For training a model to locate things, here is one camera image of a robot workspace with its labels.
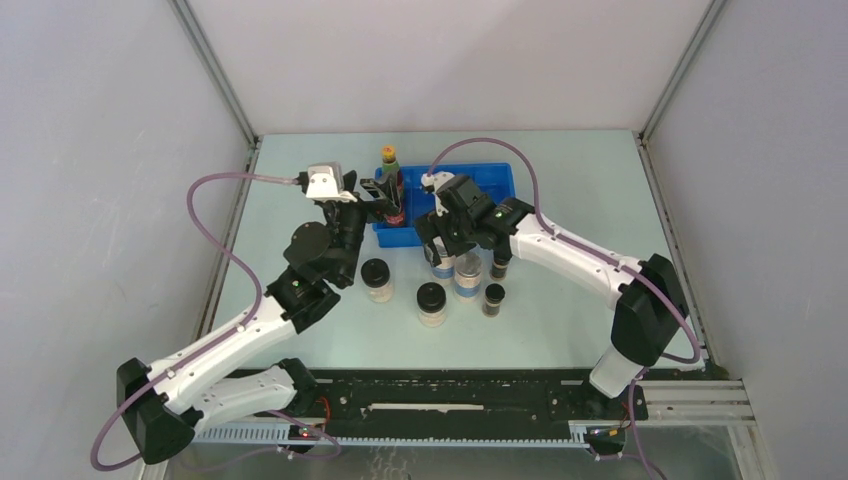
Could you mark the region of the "red sauce bottle green label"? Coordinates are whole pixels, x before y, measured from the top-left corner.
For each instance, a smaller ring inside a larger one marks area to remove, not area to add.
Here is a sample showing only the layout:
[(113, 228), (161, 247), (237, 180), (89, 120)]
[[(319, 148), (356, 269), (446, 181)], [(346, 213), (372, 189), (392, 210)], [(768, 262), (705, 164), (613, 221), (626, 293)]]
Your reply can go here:
[(396, 189), (398, 198), (404, 198), (404, 180), (403, 174), (397, 160), (396, 149), (392, 145), (385, 145), (382, 150), (382, 172), (393, 174), (396, 177)]

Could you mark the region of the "red sauce bottle yellow cap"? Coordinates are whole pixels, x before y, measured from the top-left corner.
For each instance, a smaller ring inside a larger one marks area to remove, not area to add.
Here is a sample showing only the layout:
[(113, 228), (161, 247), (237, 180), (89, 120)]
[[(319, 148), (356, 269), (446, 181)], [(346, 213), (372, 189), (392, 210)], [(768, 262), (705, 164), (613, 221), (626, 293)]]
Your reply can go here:
[(385, 218), (385, 224), (388, 228), (403, 228), (406, 226), (406, 214), (404, 211), (400, 211), (395, 215), (387, 215)]

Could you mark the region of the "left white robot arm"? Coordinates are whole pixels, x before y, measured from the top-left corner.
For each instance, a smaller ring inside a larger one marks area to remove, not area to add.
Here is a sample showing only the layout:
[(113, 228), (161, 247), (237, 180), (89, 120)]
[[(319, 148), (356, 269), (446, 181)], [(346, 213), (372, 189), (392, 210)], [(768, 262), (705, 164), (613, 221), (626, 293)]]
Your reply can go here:
[(322, 320), (354, 283), (369, 223), (400, 211), (396, 177), (359, 179), (313, 167), (277, 184), (301, 188), (318, 205), (323, 222), (296, 229), (284, 251), (288, 265), (267, 286), (251, 270), (252, 303), (230, 321), (174, 354), (145, 364), (132, 358), (117, 375), (118, 411), (148, 465), (169, 460), (202, 431), (266, 411), (304, 416), (318, 401), (317, 382), (297, 358), (282, 359), (250, 376), (234, 378), (254, 354), (293, 338)]

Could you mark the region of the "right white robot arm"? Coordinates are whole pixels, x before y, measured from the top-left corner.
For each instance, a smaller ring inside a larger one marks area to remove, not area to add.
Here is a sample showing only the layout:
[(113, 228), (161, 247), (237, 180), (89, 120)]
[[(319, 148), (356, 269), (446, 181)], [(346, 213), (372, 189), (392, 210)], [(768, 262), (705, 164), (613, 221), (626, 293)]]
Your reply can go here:
[(544, 266), (599, 294), (613, 312), (611, 344), (581, 392), (585, 411), (606, 418), (621, 393), (666, 354), (689, 316), (671, 261), (616, 254), (551, 225), (535, 207), (508, 197), (495, 203), (465, 174), (441, 172), (421, 178), (435, 207), (415, 221), (433, 266), (443, 255), (460, 257), (475, 248), (493, 254), (493, 278), (514, 258)]

